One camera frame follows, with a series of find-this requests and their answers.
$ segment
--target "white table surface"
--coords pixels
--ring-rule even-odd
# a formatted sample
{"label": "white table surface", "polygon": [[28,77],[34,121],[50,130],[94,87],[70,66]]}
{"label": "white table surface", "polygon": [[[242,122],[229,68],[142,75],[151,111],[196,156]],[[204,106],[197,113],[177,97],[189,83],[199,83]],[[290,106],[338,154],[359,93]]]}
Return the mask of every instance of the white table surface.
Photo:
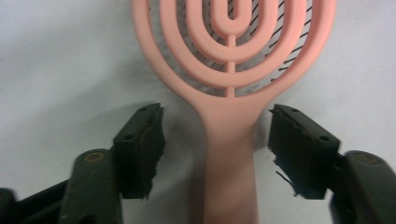
{"label": "white table surface", "polygon": [[[396,170],[395,37],[396,1],[338,1],[326,48],[273,103],[304,111],[343,141],[341,152],[368,151]],[[0,0],[0,186],[19,199],[68,178],[76,156],[109,148],[136,109],[155,102],[168,144],[150,199],[122,202],[125,223],[195,223],[202,125],[149,68],[129,1]],[[269,124],[265,111],[255,154],[261,222],[332,223],[330,192],[293,197],[275,174]]]}

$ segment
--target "gray surface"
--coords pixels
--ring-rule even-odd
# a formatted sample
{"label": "gray surface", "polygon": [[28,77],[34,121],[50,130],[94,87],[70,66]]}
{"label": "gray surface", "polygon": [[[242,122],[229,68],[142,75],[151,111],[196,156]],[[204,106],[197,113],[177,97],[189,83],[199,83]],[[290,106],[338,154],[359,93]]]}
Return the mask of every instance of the gray surface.
{"label": "gray surface", "polygon": [[[339,1],[318,61],[274,101],[304,111],[343,141],[342,151],[372,152],[393,170],[395,10],[392,0]],[[109,148],[134,111],[154,102],[165,107],[168,145],[150,200],[123,202],[125,223],[188,223],[198,206],[192,195],[202,126],[150,70],[129,2],[0,1],[1,187],[22,199],[65,180],[77,155]],[[292,197],[275,174],[264,147],[269,118],[264,112],[256,134],[262,223],[331,223],[328,202]]]}

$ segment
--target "hair brush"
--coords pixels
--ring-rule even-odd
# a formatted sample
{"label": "hair brush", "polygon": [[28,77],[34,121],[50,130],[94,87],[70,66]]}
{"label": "hair brush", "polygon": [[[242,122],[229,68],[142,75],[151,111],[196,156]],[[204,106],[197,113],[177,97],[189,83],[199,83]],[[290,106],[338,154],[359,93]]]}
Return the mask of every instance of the hair brush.
{"label": "hair brush", "polygon": [[[135,34],[152,69],[205,127],[204,223],[259,223],[256,121],[319,56],[335,0],[186,0],[182,18],[180,2],[160,0],[162,37],[155,36],[150,1],[131,2]],[[156,38],[163,38],[187,77],[171,68]]]}

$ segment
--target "pink plastic object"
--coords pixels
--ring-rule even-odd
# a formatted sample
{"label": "pink plastic object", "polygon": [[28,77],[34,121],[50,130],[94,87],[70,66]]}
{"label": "pink plastic object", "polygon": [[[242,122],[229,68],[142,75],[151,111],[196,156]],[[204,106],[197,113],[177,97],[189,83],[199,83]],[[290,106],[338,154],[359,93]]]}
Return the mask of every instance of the pink plastic object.
{"label": "pink plastic object", "polygon": [[298,57],[289,69],[270,85],[249,95],[236,97],[235,89],[268,76],[290,55],[305,23],[306,0],[284,1],[284,23],[275,48],[257,66],[235,72],[264,47],[276,28],[277,0],[261,0],[259,24],[249,42],[236,46],[251,21],[252,1],[233,0],[234,19],[227,14],[228,0],[211,1],[211,23],[219,44],[204,27],[202,0],[187,0],[187,24],[194,46],[207,58],[225,65],[217,71],[198,61],[183,42],[177,26],[177,0],[160,1],[163,35],[178,63],[196,80],[224,89],[224,97],[200,92],[184,82],[169,67],[150,27],[149,0],[132,0],[135,32],[150,65],[159,78],[188,101],[205,126],[205,224],[259,223],[253,164],[252,135],[264,108],[294,84],[318,57],[332,28],[335,0],[313,0],[311,26]]}

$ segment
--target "pink paddle-shaped object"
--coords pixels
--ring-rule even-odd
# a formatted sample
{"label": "pink paddle-shaped object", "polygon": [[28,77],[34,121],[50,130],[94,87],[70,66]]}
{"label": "pink paddle-shaped object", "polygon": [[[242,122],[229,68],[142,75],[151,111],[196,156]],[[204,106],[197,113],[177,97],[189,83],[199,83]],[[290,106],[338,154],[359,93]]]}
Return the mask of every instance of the pink paddle-shaped object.
{"label": "pink paddle-shaped object", "polygon": [[235,90],[260,81],[274,72],[298,43],[307,12],[306,0],[285,0],[283,27],[273,50],[256,66],[236,72],[237,64],[252,59],[268,43],[278,21],[278,1],[261,0],[257,5],[257,29],[240,46],[252,18],[251,0],[233,0],[233,20],[228,16],[228,0],[212,0],[211,26],[224,45],[212,38],[203,20],[202,0],[186,1],[186,20],[193,45],[215,63],[218,71],[201,63],[183,41],[177,26],[177,0],[161,0],[163,36],[168,48],[184,70],[209,87],[224,90],[214,96],[196,90],[183,81],[159,51],[150,24],[149,0],[132,0],[134,29],[139,44],[158,77],[199,114],[207,140],[205,162],[205,224],[259,223],[253,164],[252,136],[264,108],[294,84],[318,57],[332,28],[335,0],[313,0],[309,35],[298,57],[271,84],[248,95]]}

